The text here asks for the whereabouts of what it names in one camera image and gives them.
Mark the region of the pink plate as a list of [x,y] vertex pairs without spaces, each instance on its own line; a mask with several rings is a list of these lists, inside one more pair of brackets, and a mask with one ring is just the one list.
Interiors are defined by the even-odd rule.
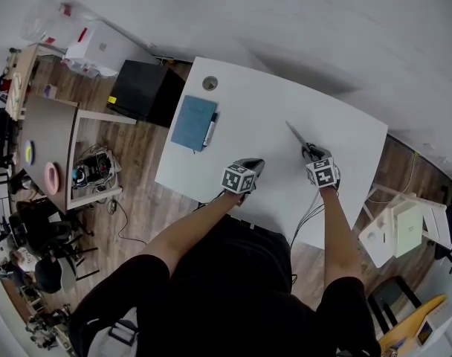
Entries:
[[57,167],[52,162],[45,165],[45,185],[50,195],[55,195],[60,188],[60,177]]

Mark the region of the pale green box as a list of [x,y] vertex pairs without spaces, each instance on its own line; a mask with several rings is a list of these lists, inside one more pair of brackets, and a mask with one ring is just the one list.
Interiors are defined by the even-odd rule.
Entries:
[[392,209],[395,257],[400,257],[421,244],[423,221],[421,209],[414,202],[402,202]]

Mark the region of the white box-shaped device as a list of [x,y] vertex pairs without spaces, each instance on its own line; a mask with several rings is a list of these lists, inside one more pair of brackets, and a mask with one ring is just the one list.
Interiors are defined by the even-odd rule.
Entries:
[[445,300],[425,316],[415,334],[417,347],[426,350],[445,333],[451,322],[452,303]]

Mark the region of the black cabinet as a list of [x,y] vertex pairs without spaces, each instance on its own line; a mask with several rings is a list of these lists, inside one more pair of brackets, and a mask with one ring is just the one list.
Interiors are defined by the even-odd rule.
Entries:
[[106,107],[128,118],[169,128],[185,81],[160,65],[127,60]]

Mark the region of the blue notebook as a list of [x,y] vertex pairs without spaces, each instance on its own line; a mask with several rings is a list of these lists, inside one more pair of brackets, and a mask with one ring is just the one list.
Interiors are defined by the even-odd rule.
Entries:
[[185,96],[178,113],[171,141],[201,152],[217,103],[193,96]]

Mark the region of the person's black clothing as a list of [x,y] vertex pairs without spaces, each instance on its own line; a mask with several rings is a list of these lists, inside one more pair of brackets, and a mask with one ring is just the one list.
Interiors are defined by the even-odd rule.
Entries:
[[68,335],[86,357],[97,332],[135,309],[135,357],[381,356],[359,279],[332,282],[316,309],[291,287],[284,236],[225,217],[175,271],[152,255],[123,263],[77,306]]

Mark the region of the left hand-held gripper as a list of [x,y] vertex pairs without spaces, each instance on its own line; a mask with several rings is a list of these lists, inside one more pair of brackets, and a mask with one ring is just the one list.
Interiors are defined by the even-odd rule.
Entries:
[[265,166],[261,158],[243,158],[225,168],[221,181],[224,190],[235,194],[251,193]]

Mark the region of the white water dispenser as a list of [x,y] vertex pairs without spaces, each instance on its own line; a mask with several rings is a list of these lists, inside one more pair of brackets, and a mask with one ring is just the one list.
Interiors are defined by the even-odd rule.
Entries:
[[101,21],[90,22],[80,40],[67,49],[65,58],[88,62],[118,73],[126,60],[159,64],[158,59],[145,48]]

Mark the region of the white rectangular table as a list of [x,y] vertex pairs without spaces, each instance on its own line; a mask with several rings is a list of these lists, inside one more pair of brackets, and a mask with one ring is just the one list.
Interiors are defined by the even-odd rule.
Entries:
[[[207,76],[218,79],[213,91],[202,88]],[[232,216],[289,239],[324,246],[324,215],[300,219],[321,203],[306,173],[300,142],[331,152],[340,170],[340,203],[354,224],[373,182],[387,126],[368,114],[321,92],[261,71],[196,58],[183,90],[217,103],[219,118],[209,145],[201,152],[167,140],[156,173],[157,183],[197,202],[209,202],[221,190],[227,165],[261,158],[265,169],[255,191]]]

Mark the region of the white foam packaging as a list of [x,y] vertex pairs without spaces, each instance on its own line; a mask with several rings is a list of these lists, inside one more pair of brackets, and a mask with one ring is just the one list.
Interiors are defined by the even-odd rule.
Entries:
[[393,215],[385,208],[360,233],[359,240],[376,268],[382,267],[396,252]]

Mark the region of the grey bag with black buckle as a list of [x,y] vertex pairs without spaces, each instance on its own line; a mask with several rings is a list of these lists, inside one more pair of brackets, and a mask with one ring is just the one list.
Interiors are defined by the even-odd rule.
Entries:
[[139,333],[137,309],[134,307],[112,326],[95,335],[88,357],[136,357]]

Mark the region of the person's left forearm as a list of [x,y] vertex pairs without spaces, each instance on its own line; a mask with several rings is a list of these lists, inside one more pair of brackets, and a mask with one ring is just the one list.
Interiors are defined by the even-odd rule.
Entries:
[[211,229],[241,200],[243,195],[227,191],[162,230],[140,252],[162,260],[172,276],[184,255],[200,242]]

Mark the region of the black marker pen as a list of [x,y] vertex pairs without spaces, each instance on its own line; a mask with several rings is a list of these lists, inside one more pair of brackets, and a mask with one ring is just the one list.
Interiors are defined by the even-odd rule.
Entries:
[[213,131],[216,127],[216,121],[218,119],[219,113],[214,112],[210,121],[210,125],[208,126],[207,133],[205,135],[204,141],[203,141],[203,147],[207,147],[210,143],[210,139],[213,135]]

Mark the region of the clear empty water jugs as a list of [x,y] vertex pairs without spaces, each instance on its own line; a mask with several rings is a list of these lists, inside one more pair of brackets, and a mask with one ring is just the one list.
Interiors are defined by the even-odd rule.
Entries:
[[100,76],[102,78],[110,78],[116,77],[118,75],[117,71],[113,71],[109,68],[104,68],[88,62],[77,62],[73,59],[65,58],[62,63],[67,65],[67,67],[71,71],[84,77],[95,78],[97,76]]

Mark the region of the black-handled scissors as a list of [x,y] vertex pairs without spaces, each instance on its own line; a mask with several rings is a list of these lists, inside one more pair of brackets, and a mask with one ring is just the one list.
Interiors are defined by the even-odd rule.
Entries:
[[288,128],[292,131],[294,136],[297,138],[297,140],[300,142],[301,153],[302,153],[303,158],[306,160],[306,163],[309,164],[312,162],[322,160],[322,159],[319,159],[314,153],[314,148],[317,146],[314,145],[313,143],[306,142],[303,139],[303,137],[300,135],[300,133],[291,125],[291,123],[286,121],[286,124],[287,124]]

